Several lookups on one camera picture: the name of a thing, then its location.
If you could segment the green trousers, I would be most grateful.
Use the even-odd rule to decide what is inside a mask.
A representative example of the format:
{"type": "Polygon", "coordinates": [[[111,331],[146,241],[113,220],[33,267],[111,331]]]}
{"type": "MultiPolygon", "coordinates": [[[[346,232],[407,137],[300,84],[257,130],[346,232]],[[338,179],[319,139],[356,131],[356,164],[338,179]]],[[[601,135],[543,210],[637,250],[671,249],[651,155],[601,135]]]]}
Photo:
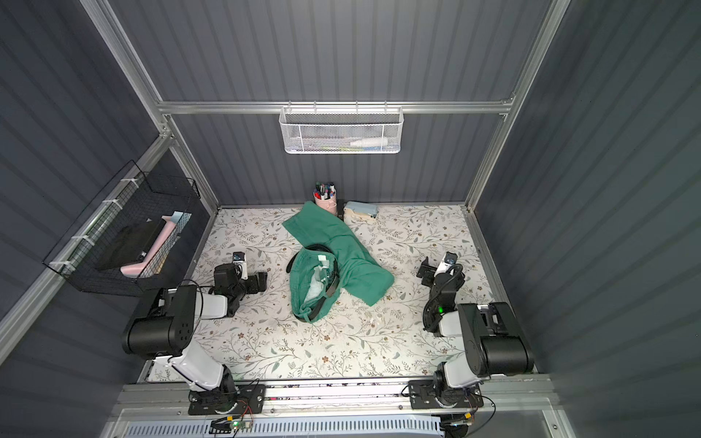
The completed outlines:
{"type": "Polygon", "coordinates": [[[286,266],[297,320],[314,323],[325,318],[343,290],[371,307],[394,284],[394,275],[347,224],[317,204],[307,202],[283,226],[301,244],[286,266]]]}

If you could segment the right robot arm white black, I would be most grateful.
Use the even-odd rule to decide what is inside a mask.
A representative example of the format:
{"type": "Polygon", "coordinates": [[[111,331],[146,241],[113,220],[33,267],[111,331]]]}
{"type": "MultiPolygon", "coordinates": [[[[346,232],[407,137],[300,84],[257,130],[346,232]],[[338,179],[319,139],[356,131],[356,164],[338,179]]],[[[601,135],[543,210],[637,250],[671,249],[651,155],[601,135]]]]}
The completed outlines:
{"type": "Polygon", "coordinates": [[[482,381],[533,371],[531,348],[509,304],[456,302],[467,276],[455,253],[447,252],[438,266],[425,259],[416,277],[430,288],[422,313],[424,330],[438,338],[461,341],[462,350],[440,363],[431,381],[410,381],[414,409],[476,410],[483,405],[478,394],[482,381]]]}

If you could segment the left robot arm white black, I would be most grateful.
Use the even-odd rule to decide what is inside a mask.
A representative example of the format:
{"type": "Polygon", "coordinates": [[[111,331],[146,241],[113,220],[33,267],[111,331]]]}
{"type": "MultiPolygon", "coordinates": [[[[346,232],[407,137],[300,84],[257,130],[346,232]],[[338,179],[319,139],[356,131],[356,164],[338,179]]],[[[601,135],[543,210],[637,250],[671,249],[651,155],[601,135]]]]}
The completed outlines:
{"type": "Polygon", "coordinates": [[[145,292],[122,334],[126,353],[160,363],[184,379],[192,412],[224,414],[261,400],[255,383],[237,386],[228,366],[195,339],[203,320],[233,317],[244,296],[268,289],[266,272],[244,271],[237,263],[217,266],[208,292],[193,280],[145,292]]]}

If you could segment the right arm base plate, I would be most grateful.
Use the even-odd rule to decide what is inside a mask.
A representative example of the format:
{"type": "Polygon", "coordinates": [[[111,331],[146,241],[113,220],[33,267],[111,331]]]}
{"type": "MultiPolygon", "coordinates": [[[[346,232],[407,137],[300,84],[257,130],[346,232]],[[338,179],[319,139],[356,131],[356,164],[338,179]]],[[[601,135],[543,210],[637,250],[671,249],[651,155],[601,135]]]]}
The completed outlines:
{"type": "Polygon", "coordinates": [[[412,380],[408,383],[408,396],[414,410],[461,409],[477,410],[484,406],[476,387],[440,387],[433,380],[412,380]]]}

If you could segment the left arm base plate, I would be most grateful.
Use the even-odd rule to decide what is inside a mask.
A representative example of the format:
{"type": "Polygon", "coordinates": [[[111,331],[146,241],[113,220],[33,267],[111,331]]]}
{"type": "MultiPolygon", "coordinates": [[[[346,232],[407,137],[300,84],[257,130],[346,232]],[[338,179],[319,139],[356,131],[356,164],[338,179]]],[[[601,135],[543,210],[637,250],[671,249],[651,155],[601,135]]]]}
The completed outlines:
{"type": "Polygon", "coordinates": [[[209,392],[191,391],[188,394],[188,414],[192,416],[233,414],[261,414],[266,397],[266,386],[248,383],[233,391],[219,388],[209,392]]]}

